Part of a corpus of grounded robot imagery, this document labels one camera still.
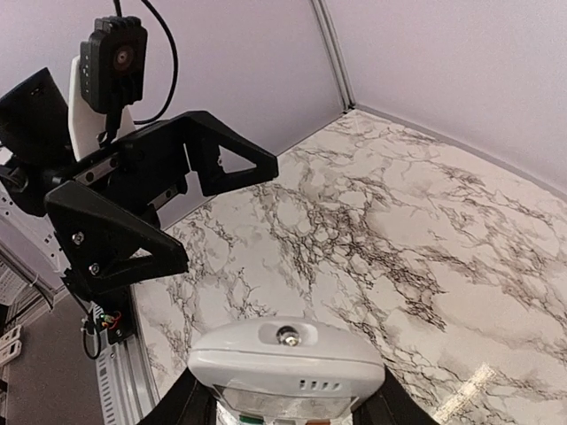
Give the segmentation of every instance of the gray wall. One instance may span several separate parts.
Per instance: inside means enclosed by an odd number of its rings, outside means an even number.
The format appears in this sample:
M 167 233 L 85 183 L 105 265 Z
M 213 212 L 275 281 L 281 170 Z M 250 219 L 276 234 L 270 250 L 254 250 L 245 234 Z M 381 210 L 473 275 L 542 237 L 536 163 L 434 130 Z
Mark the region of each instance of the gray wall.
M 179 84 L 167 116 L 205 109 L 274 153 L 289 148 L 341 112 L 335 82 L 307 0 L 154 0 L 177 41 Z M 69 66 L 96 17 L 113 13 L 112 0 L 3 0 L 0 5 L 0 93 L 48 66 L 68 91 Z M 163 104 L 171 55 L 159 24 L 137 0 L 124 14 L 139 16 L 150 33 L 144 100 L 135 119 Z M 228 161 L 228 166 L 236 162 Z M 164 208 L 180 219 L 202 198 L 198 188 Z
M 359 104 L 567 192 L 567 3 L 328 4 Z

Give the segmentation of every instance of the black cable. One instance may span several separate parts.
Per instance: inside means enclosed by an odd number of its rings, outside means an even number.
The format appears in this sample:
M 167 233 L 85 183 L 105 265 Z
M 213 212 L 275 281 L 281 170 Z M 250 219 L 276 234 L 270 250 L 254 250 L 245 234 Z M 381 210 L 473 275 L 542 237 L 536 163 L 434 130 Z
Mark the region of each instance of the black cable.
M 82 349 L 85 351 L 85 354 L 89 359 L 96 360 L 100 357 L 100 353 L 103 349 L 103 346 L 100 338 L 100 332 L 98 331 L 96 324 L 93 325 L 93 329 L 95 335 L 97 336 L 97 351 L 95 352 L 95 354 L 91 354 L 89 348 L 87 347 L 87 329 L 82 331 Z
M 120 0 L 113 0 L 114 1 L 114 8 L 116 9 L 116 15 L 122 16 L 122 8 L 120 6 Z M 145 7 L 151 12 L 151 14 L 158 20 L 159 24 L 163 28 L 164 32 L 166 33 L 167 40 L 169 41 L 169 46 L 171 47 L 171 56 L 174 62 L 174 71 L 171 78 L 171 87 L 169 88 L 169 93 L 167 94 L 166 102 L 161 107 L 161 110 L 156 113 L 153 117 L 147 120 L 139 120 L 134 121 L 134 124 L 138 126 L 143 126 L 145 124 L 151 124 L 154 121 L 157 121 L 161 118 L 161 116 L 166 113 L 167 108 L 171 104 L 172 99 L 174 98 L 175 87 L 177 86 L 177 78 L 179 76 L 179 56 L 177 54 L 177 46 L 175 44 L 175 39 L 169 27 L 167 26 L 166 21 L 161 17 L 159 12 L 156 10 L 155 7 L 150 3 L 149 0 L 141 0 Z
M 114 0 L 114 9 L 116 9 L 116 16 L 122 16 L 122 6 L 120 6 L 120 0 Z
M 42 296 L 43 300 L 45 301 L 45 303 L 49 306 L 50 311 L 53 311 L 53 304 L 51 303 L 50 299 L 47 297 L 47 295 L 45 295 L 45 293 L 43 293 L 43 290 L 37 286 L 37 285 L 32 285 L 32 288 L 34 288 L 37 292 L 39 292 L 39 295 Z
M 28 305 L 26 305 L 24 308 L 22 308 L 20 311 L 18 311 L 16 314 L 14 314 L 5 324 L 4 324 L 4 329 L 6 329 L 9 325 L 11 325 L 14 321 L 16 321 L 17 319 L 19 319 L 21 316 L 23 316 L 24 314 L 26 314 L 27 312 L 29 312 L 35 304 L 35 301 L 39 300 L 39 298 L 35 298 L 31 303 L 29 303 Z
M 79 297 L 77 297 L 70 289 L 68 286 L 66 286 L 67 290 L 69 291 L 69 293 L 71 294 L 71 297 L 73 297 L 73 299 L 76 301 L 76 303 L 79 305 L 79 307 L 85 312 L 85 314 L 87 315 L 87 318 L 85 320 L 84 323 L 84 329 L 82 330 L 82 349 L 85 351 L 85 354 L 87 355 L 87 357 L 91 360 L 96 360 L 100 357 L 100 353 L 102 351 L 102 341 L 100 338 L 100 331 L 98 330 L 97 327 L 97 321 L 94 318 L 91 318 L 90 312 L 87 309 L 87 307 L 85 306 L 85 304 L 82 303 L 82 301 L 79 299 Z M 94 332 L 94 334 L 97 336 L 97 351 L 95 352 L 95 354 L 91 354 L 89 351 L 89 348 L 87 348 L 87 331 L 88 330 L 92 330 Z
M 21 189 L 22 186 L 25 184 L 22 184 L 22 181 L 18 180 L 17 178 L 12 176 L 12 169 L 9 168 L 8 166 L 3 166 L 0 165 L 0 180 L 3 181 L 7 181 L 10 182 L 14 188 L 18 188 Z

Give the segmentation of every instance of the black camera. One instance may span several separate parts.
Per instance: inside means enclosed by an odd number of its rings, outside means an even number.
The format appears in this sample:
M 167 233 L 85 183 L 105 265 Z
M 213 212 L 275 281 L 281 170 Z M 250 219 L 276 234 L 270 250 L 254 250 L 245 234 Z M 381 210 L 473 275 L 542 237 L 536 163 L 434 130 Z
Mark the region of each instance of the black camera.
M 119 113 L 142 99 L 148 32 L 139 18 L 95 20 L 81 43 L 81 95 L 93 111 Z

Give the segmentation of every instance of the screw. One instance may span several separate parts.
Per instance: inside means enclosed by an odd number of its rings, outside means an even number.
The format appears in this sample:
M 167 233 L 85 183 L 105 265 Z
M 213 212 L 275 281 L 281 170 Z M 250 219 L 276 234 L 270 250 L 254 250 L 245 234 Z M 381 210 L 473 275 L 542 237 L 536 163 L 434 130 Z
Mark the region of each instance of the screw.
M 121 50 L 118 52 L 118 56 L 116 58 L 116 62 L 119 64 L 125 64 L 129 59 L 129 54 L 127 50 Z
M 100 266 L 98 265 L 98 263 L 93 263 L 89 266 L 89 271 L 93 276 L 96 276 L 98 273 L 100 273 Z
M 291 326 L 284 326 L 277 331 L 277 342 L 288 347 L 295 347 L 301 343 L 299 332 Z
M 79 246 L 85 240 L 85 235 L 82 232 L 77 232 L 72 237 L 75 245 Z

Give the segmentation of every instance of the white marble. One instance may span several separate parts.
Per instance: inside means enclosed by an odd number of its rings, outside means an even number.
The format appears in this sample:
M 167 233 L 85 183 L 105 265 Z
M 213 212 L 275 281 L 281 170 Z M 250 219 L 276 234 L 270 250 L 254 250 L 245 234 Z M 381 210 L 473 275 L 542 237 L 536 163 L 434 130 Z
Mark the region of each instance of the white marble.
M 483 159 L 351 112 L 274 182 L 173 226 L 190 271 L 136 285 L 161 395 L 229 321 L 367 338 L 441 423 L 567 422 L 567 204 Z

